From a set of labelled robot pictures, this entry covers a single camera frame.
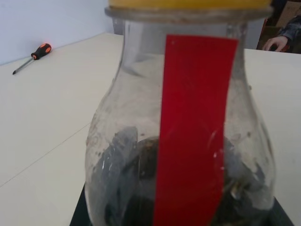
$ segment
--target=jar lid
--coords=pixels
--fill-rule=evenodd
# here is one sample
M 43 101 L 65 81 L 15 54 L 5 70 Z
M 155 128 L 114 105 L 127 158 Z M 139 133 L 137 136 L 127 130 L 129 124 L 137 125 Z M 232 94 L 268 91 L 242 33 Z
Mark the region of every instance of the jar lid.
M 270 0 L 109 0 L 110 7 L 131 9 L 266 8 Z

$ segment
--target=glass jar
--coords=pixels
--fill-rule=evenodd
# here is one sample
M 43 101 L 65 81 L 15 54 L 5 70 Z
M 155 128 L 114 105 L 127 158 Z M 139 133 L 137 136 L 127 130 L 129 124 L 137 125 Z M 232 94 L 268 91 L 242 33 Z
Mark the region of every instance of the glass jar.
M 269 8 L 133 10 L 87 138 L 94 226 L 257 226 L 273 206 L 272 148 L 244 68 L 246 23 Z

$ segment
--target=dark contents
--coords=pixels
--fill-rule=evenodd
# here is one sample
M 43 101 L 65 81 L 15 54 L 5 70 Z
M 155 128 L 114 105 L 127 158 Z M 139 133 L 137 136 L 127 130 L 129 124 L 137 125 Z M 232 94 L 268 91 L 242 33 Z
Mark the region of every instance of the dark contents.
M 100 196 L 103 197 L 103 203 L 98 204 L 103 206 L 97 214 L 107 226 L 152 226 L 158 138 L 151 137 L 139 142 L 137 139 L 137 129 L 134 127 L 115 134 L 95 167 L 93 180 L 101 181 Z M 225 142 L 227 149 L 233 147 L 229 141 Z M 229 161 L 231 156 L 228 154 L 225 158 L 228 158 L 225 161 Z M 240 167 L 248 173 L 246 167 Z M 254 209 L 244 189 L 261 189 L 261 186 L 249 178 L 234 181 L 229 178 L 227 170 L 225 184 L 230 186 L 224 191 L 211 226 L 259 226 L 268 211 Z M 233 197 L 233 189 L 241 191 L 239 197 Z

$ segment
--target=screwdriver shaft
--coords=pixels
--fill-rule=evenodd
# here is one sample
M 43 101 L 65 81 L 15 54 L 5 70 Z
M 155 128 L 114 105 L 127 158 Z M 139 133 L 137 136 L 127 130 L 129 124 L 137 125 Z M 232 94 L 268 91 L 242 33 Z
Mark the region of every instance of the screwdriver shaft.
M 26 61 L 24 64 L 22 64 L 20 67 L 18 67 L 16 70 L 14 70 L 13 74 L 16 74 L 18 71 L 20 71 L 22 68 L 24 68 L 26 65 L 28 65 L 31 61 L 33 61 L 34 58 L 30 58 L 28 61 Z

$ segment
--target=black base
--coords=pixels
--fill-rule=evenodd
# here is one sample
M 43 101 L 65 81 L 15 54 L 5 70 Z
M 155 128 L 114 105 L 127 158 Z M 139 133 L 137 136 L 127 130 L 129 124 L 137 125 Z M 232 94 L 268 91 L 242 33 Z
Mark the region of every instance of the black base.
M 70 226 L 92 226 L 87 211 L 84 188 L 81 191 L 79 202 L 77 203 Z M 293 223 L 276 199 L 273 210 L 269 214 L 266 226 L 293 226 Z

